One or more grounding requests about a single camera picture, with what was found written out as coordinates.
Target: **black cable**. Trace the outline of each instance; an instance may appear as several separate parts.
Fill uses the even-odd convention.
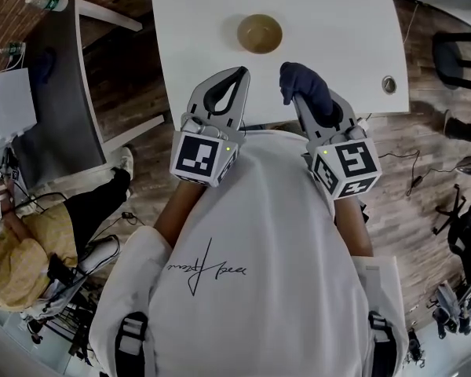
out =
[[[66,339],[67,341],[73,343],[73,340],[68,338],[66,335],[61,334],[56,328],[51,327],[50,325],[46,324],[46,328],[52,331],[54,334],[59,335],[61,338]]]
[[[101,233],[103,232],[106,232],[107,230],[109,230],[113,225],[115,225],[118,221],[120,221],[121,219],[123,219],[124,217],[121,215],[120,218],[117,218],[116,221],[114,221],[110,226],[107,226],[106,228],[104,228],[101,232],[99,232],[97,235],[95,235],[94,238],[92,238],[89,243],[92,243],[94,240],[96,240],[100,235]]]
[[[53,323],[54,325],[56,325],[56,327],[61,328],[62,330],[65,330],[66,332],[69,332],[70,334],[75,335],[75,333],[73,331],[70,331],[68,328],[65,328],[65,327],[59,325],[58,323],[55,323],[54,320],[50,320],[50,322]]]
[[[129,214],[127,216],[132,216],[131,218],[124,218],[124,215],[125,214]],[[100,235],[101,233],[107,231],[108,229],[110,229],[113,225],[115,225],[118,221],[120,221],[121,219],[126,219],[127,222],[130,224],[130,225],[136,225],[138,222],[140,222],[143,226],[145,226],[145,224],[142,222],[142,220],[139,219],[139,217],[137,217],[136,215],[132,214],[132,213],[122,213],[122,215],[117,218],[115,221],[113,221],[109,226],[107,226],[106,228],[104,228],[101,232],[99,232],[97,235],[95,235],[94,238],[91,239],[91,241],[89,243],[92,243],[94,240],[96,240]],[[136,223],[132,223],[130,222],[130,219],[136,219],[137,222]],[[50,300],[49,300],[49,303],[46,305],[46,308],[47,306],[50,305],[51,302],[54,302],[57,298],[59,298],[65,291],[67,291],[68,289],[70,289],[71,287],[74,287],[76,284],[78,284],[80,281],[82,281],[84,278],[87,278],[88,276],[90,276],[92,273],[94,273],[99,267],[101,264],[103,264],[104,262],[108,261],[108,260],[111,260],[112,258],[116,257],[119,252],[120,252],[120,247],[121,247],[121,244],[120,244],[120,240],[119,238],[116,236],[116,235],[110,235],[109,237],[113,237],[115,238],[115,240],[117,240],[117,249],[115,250],[115,253],[110,255],[109,257],[101,260],[98,264],[96,264],[95,267],[93,267],[93,269],[91,269],[90,271],[88,272],[84,272],[82,271],[78,266],[76,268],[74,268],[75,270],[77,270],[79,273],[82,274],[82,276],[80,278],[78,278],[76,281],[72,282],[71,284],[69,284],[68,286],[65,286],[63,289],[61,289],[61,291],[57,292]],[[92,251],[90,253],[88,253],[86,256],[84,256],[83,259],[79,260],[79,262],[82,262],[84,259],[86,259],[87,257],[89,257],[89,255],[92,253]]]
[[[34,200],[31,199],[31,197],[28,195],[28,193],[23,190],[23,188],[19,185],[19,183],[18,183],[17,181],[15,181],[15,180],[13,180],[13,181],[14,181],[14,184],[16,185],[16,187],[17,187],[19,190],[21,190],[21,192],[23,192],[23,194],[28,198],[28,200],[29,200],[30,202],[33,202]],[[42,208],[42,206],[41,206],[39,203],[37,203],[37,205],[40,207],[41,210],[46,210],[45,208]]]
[[[386,156],[394,156],[395,158],[410,158],[411,156],[415,156],[415,161],[413,162],[413,164],[411,165],[411,183],[410,183],[410,188],[408,189],[407,191],[407,194],[406,196],[409,197],[411,195],[411,192],[413,191],[414,187],[417,187],[418,185],[420,185],[424,179],[431,173],[431,172],[437,172],[437,173],[451,173],[453,172],[454,170],[458,169],[459,167],[464,167],[464,166],[471,166],[471,163],[467,163],[467,164],[463,164],[463,165],[457,165],[456,167],[453,167],[452,169],[450,170],[438,170],[438,169],[435,169],[435,168],[430,168],[428,169],[427,172],[425,172],[424,176],[417,176],[415,177],[415,164],[417,163],[417,160],[419,158],[419,156],[421,155],[421,152],[420,150],[417,150],[415,151],[414,153],[412,154],[408,154],[408,155],[396,155],[396,154],[393,154],[392,152],[388,152],[382,156],[379,156],[379,159],[382,159],[382,158],[385,158]]]

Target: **water bottle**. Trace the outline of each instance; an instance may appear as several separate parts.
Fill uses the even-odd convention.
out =
[[[26,49],[24,42],[11,42],[7,47],[0,49],[0,54],[3,56],[16,56],[23,54]]]
[[[68,0],[24,0],[24,2],[49,11],[63,11],[68,5]]]

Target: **white t-shirt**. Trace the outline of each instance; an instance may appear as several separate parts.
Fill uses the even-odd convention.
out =
[[[148,314],[147,376],[370,375],[369,309],[394,324],[400,366],[407,333],[396,261],[349,255],[301,158],[305,143],[248,133],[172,253],[150,227],[130,237],[90,333],[110,376],[115,336],[135,311]]]

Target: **black strap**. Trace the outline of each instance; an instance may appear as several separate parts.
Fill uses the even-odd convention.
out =
[[[375,311],[368,316],[375,333],[374,365],[371,377],[393,377],[398,355],[393,329],[384,317]]]
[[[115,365],[118,377],[144,377],[144,334],[148,318],[142,312],[129,314],[115,338]]]

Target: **wrist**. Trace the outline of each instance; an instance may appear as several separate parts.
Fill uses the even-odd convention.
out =
[[[205,185],[191,183],[190,181],[180,181],[177,186],[177,193],[186,196],[200,196],[206,190]]]

